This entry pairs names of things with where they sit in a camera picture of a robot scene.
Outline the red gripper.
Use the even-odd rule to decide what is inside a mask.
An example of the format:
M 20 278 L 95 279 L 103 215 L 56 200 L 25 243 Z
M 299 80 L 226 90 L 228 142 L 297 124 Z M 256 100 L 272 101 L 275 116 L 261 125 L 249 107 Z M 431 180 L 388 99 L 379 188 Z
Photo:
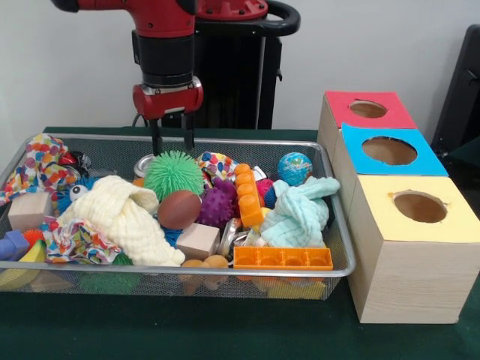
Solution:
M 152 154 L 162 152 L 161 118 L 172 113 L 181 115 L 181 128 L 186 150 L 194 148 L 194 114 L 203 102 L 203 87 L 196 76 L 187 85 L 173 88 L 152 88 L 147 85 L 133 87 L 133 103 L 137 112 L 149 121 L 152 140 Z

